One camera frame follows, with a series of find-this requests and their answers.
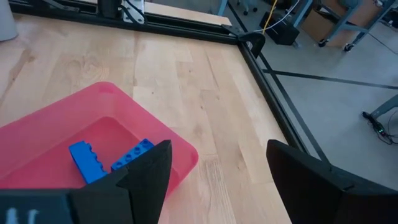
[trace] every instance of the gray floor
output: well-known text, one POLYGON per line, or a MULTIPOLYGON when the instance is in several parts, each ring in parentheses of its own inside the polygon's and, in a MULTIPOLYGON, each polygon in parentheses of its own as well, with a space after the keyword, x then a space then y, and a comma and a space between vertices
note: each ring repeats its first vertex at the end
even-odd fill
MULTIPOLYGON (((214 11, 217 5, 217 2, 212 3, 212 6, 207 6, 208 9, 203 6, 200 10, 193 5, 182 7, 206 12, 210 8, 214 11)), ((243 7, 236 6, 235 0, 231 1, 231 5, 248 30, 260 29, 259 21, 264 12, 270 8, 264 1, 258 1, 259 11, 244 16, 243 7)), ((234 25, 239 25, 228 7, 224 15, 234 25)), ((348 53, 337 48, 319 48, 317 43, 302 30, 297 41, 300 44, 299 48, 276 45, 267 38, 262 53, 273 70, 398 86, 398 33, 382 24, 378 24, 371 35, 367 35, 348 53)), ((258 62, 262 68, 266 68, 261 60, 258 62)), ((310 154, 318 157, 313 142, 310 142, 310 138, 303 131, 296 114, 292 112, 291 105, 276 86, 275 80, 270 74, 266 74, 266 77, 300 133, 300 137, 306 143, 310 154)), ((398 145, 381 142, 372 127, 359 115, 361 111, 371 112, 398 94, 397 88, 388 89, 285 75, 277 75, 277 78, 316 143, 333 165, 398 190, 398 145)), ((395 109, 379 118, 385 127, 394 111, 395 109)), ((398 134, 398 113, 391 119, 390 127, 391 133, 398 134)))

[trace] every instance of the wood grain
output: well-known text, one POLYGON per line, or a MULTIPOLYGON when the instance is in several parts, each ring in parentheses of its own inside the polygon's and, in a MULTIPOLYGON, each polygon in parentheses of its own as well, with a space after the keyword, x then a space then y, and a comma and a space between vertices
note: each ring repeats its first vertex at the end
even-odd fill
MULTIPOLYGON (((215 24, 227 18, 147 4, 215 24)), ((115 83, 192 143, 200 160, 159 223, 289 223, 266 159, 285 141, 238 48, 16 15, 0 43, 0 126, 98 81, 115 83)))

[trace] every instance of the blue lego brick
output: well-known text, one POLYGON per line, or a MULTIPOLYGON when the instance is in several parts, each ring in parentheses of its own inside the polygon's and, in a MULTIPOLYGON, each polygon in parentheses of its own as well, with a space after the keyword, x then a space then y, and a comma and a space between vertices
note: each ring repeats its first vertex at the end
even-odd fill
POLYGON ((141 156, 149 149, 152 149, 152 147, 154 147, 154 145, 148 139, 142 140, 138 145, 134 146, 130 151, 128 151, 124 156, 122 156, 122 158, 116 161, 111 166, 111 170, 112 171, 117 170, 118 168, 128 164, 129 162, 141 156))
POLYGON ((90 184, 108 174, 97 155, 91 150, 91 145, 84 141, 69 146, 69 152, 79 168, 85 182, 90 184))

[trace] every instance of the red plastic tray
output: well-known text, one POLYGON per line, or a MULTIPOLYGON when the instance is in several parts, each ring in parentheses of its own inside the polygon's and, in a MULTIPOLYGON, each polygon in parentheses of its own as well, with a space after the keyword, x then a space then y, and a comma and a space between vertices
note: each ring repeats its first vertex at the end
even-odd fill
POLYGON ((0 128, 0 188, 80 188, 71 144, 90 143, 110 172, 144 138, 172 141, 169 195, 198 162, 197 151, 114 84, 95 83, 0 128))

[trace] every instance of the black clamp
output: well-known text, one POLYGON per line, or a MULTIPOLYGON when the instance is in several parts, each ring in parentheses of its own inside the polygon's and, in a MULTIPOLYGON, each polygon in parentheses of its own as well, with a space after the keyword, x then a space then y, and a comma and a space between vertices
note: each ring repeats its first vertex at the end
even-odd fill
POLYGON ((251 53, 255 58, 261 53, 261 49, 266 43, 266 37, 258 32, 243 32, 238 27, 229 25, 221 25, 224 29, 228 30, 231 34, 235 35, 241 42, 250 42, 252 45, 251 53))

